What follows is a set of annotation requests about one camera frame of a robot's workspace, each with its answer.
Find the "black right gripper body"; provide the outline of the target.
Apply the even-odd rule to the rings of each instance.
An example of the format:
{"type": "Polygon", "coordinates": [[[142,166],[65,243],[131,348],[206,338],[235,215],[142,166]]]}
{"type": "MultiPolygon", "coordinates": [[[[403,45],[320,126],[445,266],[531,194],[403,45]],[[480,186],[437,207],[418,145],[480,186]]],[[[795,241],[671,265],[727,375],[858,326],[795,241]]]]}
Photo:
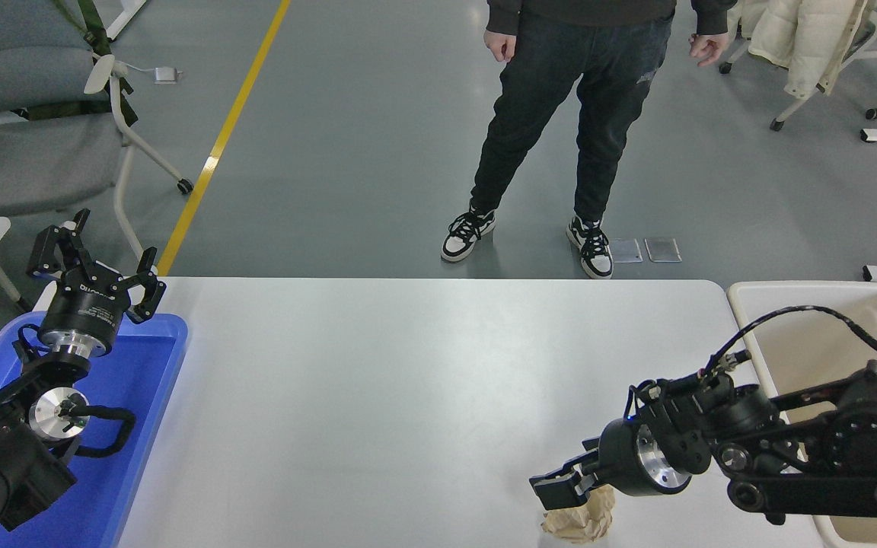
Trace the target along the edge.
{"type": "Polygon", "coordinates": [[[640,424],[630,419],[614,420],[604,428],[598,439],[598,476],[624,495],[657,495],[638,455],[639,430],[640,424]]]}

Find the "standing person's right hand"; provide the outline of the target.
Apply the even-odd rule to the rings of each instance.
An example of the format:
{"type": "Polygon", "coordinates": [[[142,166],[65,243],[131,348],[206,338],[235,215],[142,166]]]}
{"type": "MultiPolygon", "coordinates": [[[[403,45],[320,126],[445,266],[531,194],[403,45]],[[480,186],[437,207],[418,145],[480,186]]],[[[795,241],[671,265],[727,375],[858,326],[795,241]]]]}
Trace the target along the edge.
{"type": "Polygon", "coordinates": [[[486,29],[483,32],[483,44],[497,62],[508,63],[515,58],[516,41],[514,33],[499,33],[486,29]]]}

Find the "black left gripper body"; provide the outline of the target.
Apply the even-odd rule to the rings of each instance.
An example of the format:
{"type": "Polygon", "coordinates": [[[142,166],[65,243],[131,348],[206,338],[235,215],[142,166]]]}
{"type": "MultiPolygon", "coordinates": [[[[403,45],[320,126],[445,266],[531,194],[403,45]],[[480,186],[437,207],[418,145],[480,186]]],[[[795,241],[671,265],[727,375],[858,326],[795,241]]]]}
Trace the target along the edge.
{"type": "Polygon", "coordinates": [[[57,346],[62,336],[80,334],[94,340],[95,347],[111,347],[126,309],[131,305],[127,290],[97,290],[81,280],[72,284],[56,281],[56,290],[38,329],[38,339],[57,346]]]}

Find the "standing person's left hand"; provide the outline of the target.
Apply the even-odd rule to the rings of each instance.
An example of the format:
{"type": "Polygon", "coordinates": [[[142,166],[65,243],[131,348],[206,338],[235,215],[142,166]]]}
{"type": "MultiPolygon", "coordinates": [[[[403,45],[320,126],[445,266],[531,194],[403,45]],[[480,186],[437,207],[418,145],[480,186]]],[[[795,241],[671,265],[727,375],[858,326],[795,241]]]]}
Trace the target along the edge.
{"type": "Polygon", "coordinates": [[[696,34],[690,35],[689,57],[695,59],[697,66],[704,67],[716,63],[722,53],[726,52],[731,44],[728,32],[721,34],[696,34]]]}

